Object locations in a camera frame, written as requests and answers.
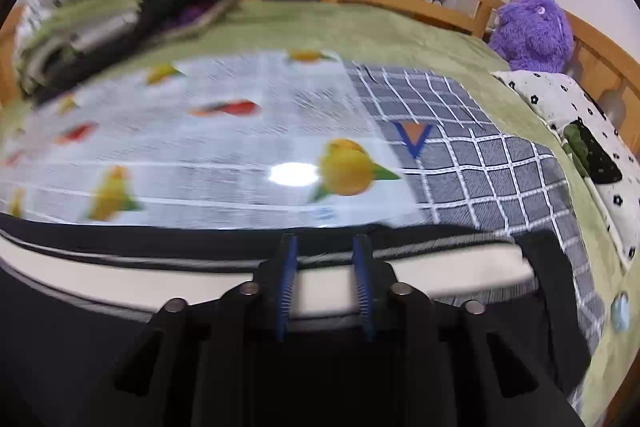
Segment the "black pants with white stripe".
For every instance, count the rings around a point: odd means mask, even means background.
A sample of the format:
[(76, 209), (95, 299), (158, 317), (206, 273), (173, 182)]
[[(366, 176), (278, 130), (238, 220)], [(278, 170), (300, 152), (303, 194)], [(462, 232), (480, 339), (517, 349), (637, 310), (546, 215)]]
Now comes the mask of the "black pants with white stripe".
[(97, 426), (99, 384), (172, 298), (199, 305), (250, 280), (282, 236), (298, 238), (284, 336), (266, 366), (241, 374), (233, 403), (208, 399), (202, 426), (421, 426), (373, 373), (352, 244), (398, 281), (438, 303), (484, 305), (538, 287), (518, 236), (461, 225), (198, 231), (133, 227), (93, 253), (91, 239), (21, 240), (1, 220), (1, 421), (6, 426)]

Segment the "grey checked cloth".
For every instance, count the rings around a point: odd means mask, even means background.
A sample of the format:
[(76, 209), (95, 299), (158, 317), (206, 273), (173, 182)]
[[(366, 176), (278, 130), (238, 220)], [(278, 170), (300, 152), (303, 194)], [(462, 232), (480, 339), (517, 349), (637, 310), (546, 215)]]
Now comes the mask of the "grey checked cloth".
[(345, 62), (338, 134), (361, 144), (380, 179), (335, 194), (340, 225), (471, 225), (499, 236), (548, 231), (572, 267), (588, 348), (604, 320), (570, 184), (549, 147), (504, 132), (460, 83), (428, 70)]

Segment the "small light blue disc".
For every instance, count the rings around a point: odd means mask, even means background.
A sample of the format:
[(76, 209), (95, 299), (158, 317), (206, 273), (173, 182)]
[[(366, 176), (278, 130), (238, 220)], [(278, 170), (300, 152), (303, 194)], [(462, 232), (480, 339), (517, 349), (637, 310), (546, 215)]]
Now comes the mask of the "small light blue disc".
[(626, 332), (629, 329), (630, 306), (626, 291), (621, 291), (612, 302), (611, 322), (616, 333)]

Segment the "fruit-print plastic mat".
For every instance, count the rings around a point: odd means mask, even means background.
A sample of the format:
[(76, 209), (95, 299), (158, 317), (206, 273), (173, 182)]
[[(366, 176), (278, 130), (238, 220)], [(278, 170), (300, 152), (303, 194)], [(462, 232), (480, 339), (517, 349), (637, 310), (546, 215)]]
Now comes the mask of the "fruit-print plastic mat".
[(1, 147), (1, 209), (69, 225), (284, 229), (427, 219), (332, 53), (201, 56), (29, 110)]

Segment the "white flower-print pillow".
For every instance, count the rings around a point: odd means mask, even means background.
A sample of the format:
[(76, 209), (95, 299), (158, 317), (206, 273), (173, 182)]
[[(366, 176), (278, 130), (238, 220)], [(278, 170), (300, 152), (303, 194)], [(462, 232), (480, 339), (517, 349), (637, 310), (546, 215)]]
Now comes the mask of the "white flower-print pillow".
[(639, 256), (639, 163), (608, 116), (573, 79), (495, 72), (560, 139), (586, 180), (625, 270)]

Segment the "green bed blanket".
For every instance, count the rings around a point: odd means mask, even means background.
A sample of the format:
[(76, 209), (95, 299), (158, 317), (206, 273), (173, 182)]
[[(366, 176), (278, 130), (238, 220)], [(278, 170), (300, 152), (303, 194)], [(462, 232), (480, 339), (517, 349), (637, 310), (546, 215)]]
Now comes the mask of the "green bed blanket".
[[(414, 68), (451, 78), (468, 91), (502, 131), (552, 150), (570, 184), (594, 288), (603, 301), (601, 338), (592, 350), (593, 359), (577, 399), (586, 423), (597, 425), (604, 418), (608, 403), (622, 384), (639, 346), (637, 329), (622, 335), (612, 332), (608, 326), (608, 306), (617, 291), (634, 288), (639, 277), (637, 273), (625, 272), (618, 264), (612, 237), (586, 181), (547, 125), (516, 92), (494, 76), (495, 72), (508, 69), (484, 42), (367, 5), (253, 2), (232, 11), (204, 34), (158, 46), (89, 82), (195, 57), (274, 51), (284, 51), (302, 62), (332, 53), (343, 63)], [(2, 112), (1, 147), (14, 124), (31, 109), (34, 108), (18, 103)], [(26, 244), (42, 244), (47, 230), (52, 230), (57, 239), (76, 239), (80, 233), (87, 233), (93, 253), (104, 251), (117, 232), (135, 227), (17, 220), (21, 225), (21, 240)]]

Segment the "purple plush toy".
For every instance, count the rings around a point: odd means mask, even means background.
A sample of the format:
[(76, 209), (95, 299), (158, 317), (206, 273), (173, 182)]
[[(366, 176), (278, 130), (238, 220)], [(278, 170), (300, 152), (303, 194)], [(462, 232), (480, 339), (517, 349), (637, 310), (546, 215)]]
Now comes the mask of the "purple plush toy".
[(555, 0), (513, 0), (497, 11), (488, 46), (512, 70), (563, 72), (574, 52), (573, 31)]

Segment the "wooden bed frame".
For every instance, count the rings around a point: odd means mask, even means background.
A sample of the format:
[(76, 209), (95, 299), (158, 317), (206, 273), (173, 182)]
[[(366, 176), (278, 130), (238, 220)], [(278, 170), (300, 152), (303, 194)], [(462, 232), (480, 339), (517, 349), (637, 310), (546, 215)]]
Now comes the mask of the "wooden bed frame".
[(1, 113), (6, 426), (595, 426), (639, 166), (516, 0), (28, 0)]

